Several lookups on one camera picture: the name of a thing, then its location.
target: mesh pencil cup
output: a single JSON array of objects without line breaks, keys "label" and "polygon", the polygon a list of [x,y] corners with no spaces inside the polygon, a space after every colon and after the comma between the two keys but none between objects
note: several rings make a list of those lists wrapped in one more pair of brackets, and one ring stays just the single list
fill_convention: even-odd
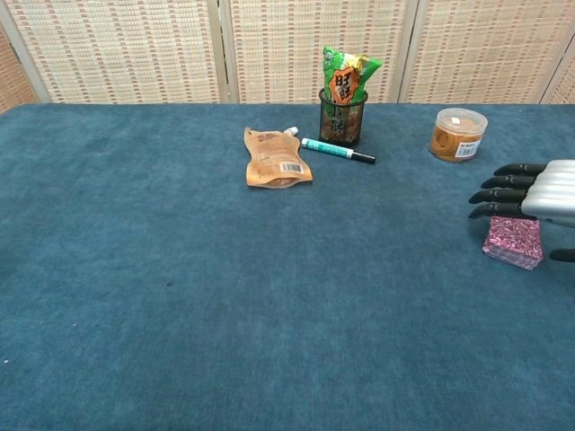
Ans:
[{"label": "mesh pencil cup", "polygon": [[367,92],[362,101],[349,105],[334,103],[320,91],[322,114],[320,117],[320,141],[352,148],[359,142],[363,107],[367,101]]}]

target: marker pen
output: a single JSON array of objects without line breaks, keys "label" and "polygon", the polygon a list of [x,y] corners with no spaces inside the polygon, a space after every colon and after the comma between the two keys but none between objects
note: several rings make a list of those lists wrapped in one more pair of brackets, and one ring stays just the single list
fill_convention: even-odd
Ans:
[{"label": "marker pen", "polygon": [[371,163],[376,162],[376,157],[374,155],[367,155],[362,153],[356,153],[351,148],[345,148],[343,146],[337,146],[332,144],[326,144],[320,141],[314,141],[313,139],[303,138],[302,147],[308,148],[310,150],[319,151],[321,153],[338,155],[339,157],[345,157],[347,159],[357,160],[358,162]]}]

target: woven panel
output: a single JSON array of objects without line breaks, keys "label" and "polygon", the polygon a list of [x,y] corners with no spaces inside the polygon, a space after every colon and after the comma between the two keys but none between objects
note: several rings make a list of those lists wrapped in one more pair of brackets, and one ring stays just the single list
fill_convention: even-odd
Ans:
[{"label": "woven panel", "polygon": [[429,0],[421,13],[401,100],[538,103],[570,37],[575,2]]},{"label": "woven panel", "polygon": [[323,45],[384,60],[367,90],[371,101],[390,101],[407,2],[230,2],[240,101],[318,101]]},{"label": "woven panel", "polygon": [[569,63],[553,90],[551,103],[575,103],[575,55],[571,55],[571,59],[566,59],[566,61]]},{"label": "woven panel", "polygon": [[53,101],[219,101],[206,0],[7,0]]},{"label": "woven panel", "polygon": [[10,50],[8,39],[0,30],[0,114],[14,106],[35,101],[36,95]]}]

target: snack bag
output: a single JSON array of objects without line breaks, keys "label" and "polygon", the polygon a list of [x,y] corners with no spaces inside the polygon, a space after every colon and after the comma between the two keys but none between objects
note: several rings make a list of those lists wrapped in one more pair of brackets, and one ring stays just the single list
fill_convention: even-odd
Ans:
[{"label": "snack bag", "polygon": [[245,171],[248,186],[284,189],[312,180],[312,171],[297,153],[299,139],[295,136],[245,128],[243,141],[252,156]]},{"label": "snack bag", "polygon": [[328,100],[347,105],[363,101],[366,81],[382,65],[366,56],[352,56],[323,48],[323,89]]}]

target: pink box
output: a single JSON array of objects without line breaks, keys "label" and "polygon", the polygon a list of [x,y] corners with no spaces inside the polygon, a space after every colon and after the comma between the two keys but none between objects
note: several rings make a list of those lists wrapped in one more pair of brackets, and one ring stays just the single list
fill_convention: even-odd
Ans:
[{"label": "pink box", "polygon": [[535,268],[543,260],[539,222],[493,216],[483,252],[521,268]]}]

